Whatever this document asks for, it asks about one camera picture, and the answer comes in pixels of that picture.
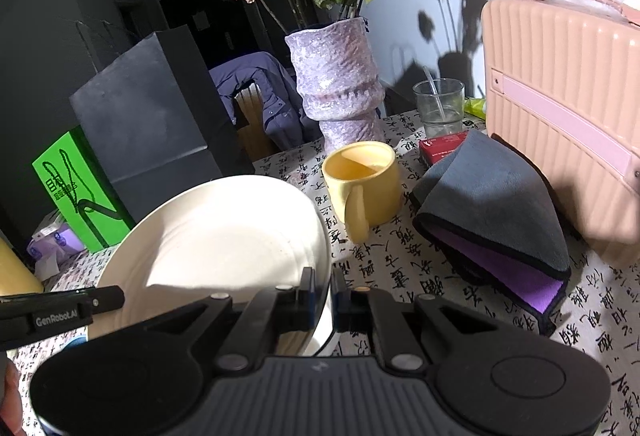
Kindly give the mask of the person's left hand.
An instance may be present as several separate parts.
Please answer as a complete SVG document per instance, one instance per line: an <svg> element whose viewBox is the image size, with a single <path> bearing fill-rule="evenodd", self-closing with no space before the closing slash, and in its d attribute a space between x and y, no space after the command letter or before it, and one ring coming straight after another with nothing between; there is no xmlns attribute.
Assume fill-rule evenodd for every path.
<svg viewBox="0 0 640 436"><path fill-rule="evenodd" d="M4 397L1 401L1 419L15 436L25 436L23 430L23 405L18 386L20 385L20 372L11 360L6 360L6 372L4 372L3 386Z"/></svg>

